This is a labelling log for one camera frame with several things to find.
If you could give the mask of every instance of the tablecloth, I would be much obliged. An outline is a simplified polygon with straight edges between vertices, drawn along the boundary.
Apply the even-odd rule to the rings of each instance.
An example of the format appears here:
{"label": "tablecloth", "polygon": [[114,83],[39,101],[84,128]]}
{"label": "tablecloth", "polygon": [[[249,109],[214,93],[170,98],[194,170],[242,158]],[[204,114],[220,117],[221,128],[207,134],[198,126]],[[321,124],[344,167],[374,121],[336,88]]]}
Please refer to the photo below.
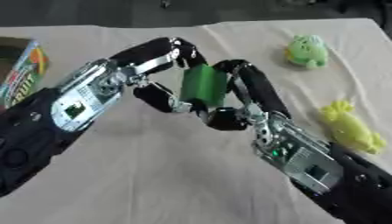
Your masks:
{"label": "tablecloth", "polygon": [[[288,64],[295,34],[328,44],[327,67]],[[182,28],[98,26],[0,28],[0,36],[36,39],[52,65],[52,86],[90,60],[157,37],[194,43],[210,63],[246,59],[269,77],[294,121],[327,138],[318,108],[339,99],[392,142],[392,44],[369,19],[230,22]],[[179,90],[182,71],[153,76]],[[334,224],[279,171],[255,157],[249,131],[219,132],[194,115],[162,114],[132,91],[38,176],[0,199],[4,224]],[[392,172],[390,146],[368,157]]]}

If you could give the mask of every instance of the green plush toy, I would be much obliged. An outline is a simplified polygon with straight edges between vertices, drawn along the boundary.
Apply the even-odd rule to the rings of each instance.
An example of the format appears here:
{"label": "green plush toy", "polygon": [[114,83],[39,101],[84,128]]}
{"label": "green plush toy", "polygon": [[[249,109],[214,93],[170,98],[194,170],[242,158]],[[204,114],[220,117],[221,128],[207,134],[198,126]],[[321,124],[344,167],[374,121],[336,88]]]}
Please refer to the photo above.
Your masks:
{"label": "green plush toy", "polygon": [[323,107],[320,113],[339,144],[371,154],[379,153],[387,143],[380,134],[370,131],[363,121],[350,114],[353,109],[347,101],[334,101]]}
{"label": "green plush toy", "polygon": [[328,61],[326,44],[316,35],[295,36],[285,55],[288,61],[309,69],[323,67]]}

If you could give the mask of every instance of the green toy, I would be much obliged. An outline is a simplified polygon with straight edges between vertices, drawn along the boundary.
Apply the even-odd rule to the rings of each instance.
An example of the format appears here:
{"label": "green toy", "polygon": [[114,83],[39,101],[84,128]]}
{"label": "green toy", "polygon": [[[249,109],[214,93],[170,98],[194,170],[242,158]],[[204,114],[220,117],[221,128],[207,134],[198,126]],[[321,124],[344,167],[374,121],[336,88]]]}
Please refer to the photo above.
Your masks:
{"label": "green toy", "polygon": [[350,149],[376,154],[386,146],[380,134],[370,131],[360,119],[351,115],[354,107],[347,101],[334,101],[320,110],[335,140]]}
{"label": "green toy", "polygon": [[203,101],[209,108],[220,107],[226,96],[228,77],[213,67],[199,65],[185,70],[179,99]]}
{"label": "green toy", "polygon": [[323,67],[328,61],[326,44],[316,35],[295,36],[285,55],[288,61],[309,69]]}

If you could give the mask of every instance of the yellow plush toy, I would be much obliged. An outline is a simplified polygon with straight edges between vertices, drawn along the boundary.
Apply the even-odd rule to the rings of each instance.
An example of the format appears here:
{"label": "yellow plush toy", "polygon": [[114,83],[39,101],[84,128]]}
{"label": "yellow plush toy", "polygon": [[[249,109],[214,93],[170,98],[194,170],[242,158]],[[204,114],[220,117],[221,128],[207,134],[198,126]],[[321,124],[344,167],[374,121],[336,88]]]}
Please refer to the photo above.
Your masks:
{"label": "yellow plush toy", "polygon": [[380,134],[370,131],[360,119],[350,114],[354,107],[347,101],[334,101],[320,110],[335,140],[350,149],[376,154],[386,146]]}

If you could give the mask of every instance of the green block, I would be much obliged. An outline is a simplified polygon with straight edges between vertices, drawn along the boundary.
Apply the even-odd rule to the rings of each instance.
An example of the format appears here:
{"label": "green block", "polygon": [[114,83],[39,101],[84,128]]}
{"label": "green block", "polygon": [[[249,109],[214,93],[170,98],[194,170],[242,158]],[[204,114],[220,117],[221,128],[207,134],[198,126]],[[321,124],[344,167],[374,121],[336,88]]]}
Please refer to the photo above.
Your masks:
{"label": "green block", "polygon": [[182,80],[180,100],[202,100],[209,108],[223,106],[228,77],[210,66],[200,65],[187,69]]}

